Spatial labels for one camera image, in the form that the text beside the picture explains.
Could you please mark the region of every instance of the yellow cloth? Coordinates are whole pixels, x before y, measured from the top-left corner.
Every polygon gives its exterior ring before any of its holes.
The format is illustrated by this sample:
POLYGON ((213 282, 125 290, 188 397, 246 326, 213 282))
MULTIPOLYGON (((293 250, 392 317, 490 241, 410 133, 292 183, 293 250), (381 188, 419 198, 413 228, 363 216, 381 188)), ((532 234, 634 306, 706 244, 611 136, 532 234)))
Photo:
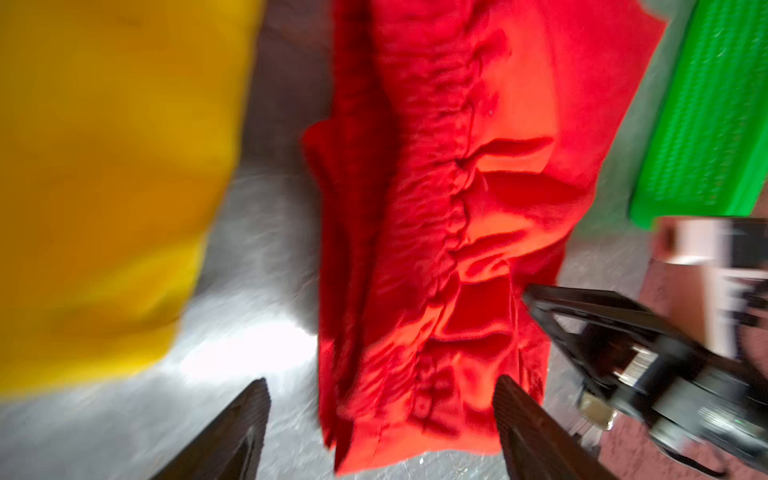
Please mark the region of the yellow cloth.
POLYGON ((0 393, 170 348, 240 146, 261 0, 0 2, 0 393))

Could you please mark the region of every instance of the red towel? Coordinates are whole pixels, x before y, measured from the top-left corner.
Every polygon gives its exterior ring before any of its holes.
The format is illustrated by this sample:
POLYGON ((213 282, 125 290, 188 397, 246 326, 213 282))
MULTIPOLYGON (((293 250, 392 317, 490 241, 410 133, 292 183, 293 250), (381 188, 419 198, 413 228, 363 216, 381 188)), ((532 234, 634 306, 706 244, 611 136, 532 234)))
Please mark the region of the red towel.
POLYGON ((542 401, 553 283, 664 24, 634 0, 334 0, 319 415, 336 471, 499 450, 510 375, 542 401))

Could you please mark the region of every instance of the cable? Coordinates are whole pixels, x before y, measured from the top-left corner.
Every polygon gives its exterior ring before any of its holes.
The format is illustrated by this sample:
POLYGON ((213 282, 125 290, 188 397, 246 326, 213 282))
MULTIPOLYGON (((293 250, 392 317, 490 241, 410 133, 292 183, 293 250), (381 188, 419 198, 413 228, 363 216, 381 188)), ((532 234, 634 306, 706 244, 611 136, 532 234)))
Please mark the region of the cable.
POLYGON ((715 456, 718 457, 718 459, 720 460, 720 463, 723 465, 722 472, 718 472, 717 470, 713 470, 711 468, 705 467, 704 465, 701 465, 696 460, 693 460, 691 457, 686 457, 685 455, 672 452, 670 449, 662 446, 658 442, 654 442, 654 445, 656 445, 656 448, 659 449, 659 452, 665 454, 669 458, 672 458, 675 462, 681 465, 685 465, 688 468, 692 468, 693 470, 696 470, 699 473, 703 473, 704 475, 710 478, 729 478, 730 477, 730 472, 728 470, 725 457, 723 457, 723 454, 717 448, 713 449, 713 451, 715 452, 715 456))

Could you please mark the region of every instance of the green plastic basket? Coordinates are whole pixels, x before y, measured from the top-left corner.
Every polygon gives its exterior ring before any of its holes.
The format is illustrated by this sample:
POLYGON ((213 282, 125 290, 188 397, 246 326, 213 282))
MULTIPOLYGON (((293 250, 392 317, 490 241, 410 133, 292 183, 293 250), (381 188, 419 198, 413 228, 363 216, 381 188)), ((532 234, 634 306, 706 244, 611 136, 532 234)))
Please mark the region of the green plastic basket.
POLYGON ((746 216, 768 173, 768 1, 699 0, 630 217, 746 216))

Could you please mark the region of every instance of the gray floor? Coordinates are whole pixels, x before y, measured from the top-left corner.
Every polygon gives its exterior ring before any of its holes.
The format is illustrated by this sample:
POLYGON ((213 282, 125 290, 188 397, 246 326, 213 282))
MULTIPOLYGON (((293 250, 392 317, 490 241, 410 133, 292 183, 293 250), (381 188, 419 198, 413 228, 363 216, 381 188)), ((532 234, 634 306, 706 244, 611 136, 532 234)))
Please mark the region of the gray floor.
MULTIPOLYGON (((648 238, 626 221, 627 202, 692 1, 654 2, 676 20, 569 244, 565 286, 639 292, 648 238)), ((261 376, 273 408, 259 480, 333 477, 316 420, 318 193, 297 146, 329 107, 328 17, 325 0, 269 5, 243 160, 174 349, 131 379, 0 406, 0 478, 144 480, 261 376)), ((578 385, 553 353, 545 407, 569 429, 578 423, 578 385)), ((504 471, 500 456, 440 452, 354 478, 495 479, 504 471)))

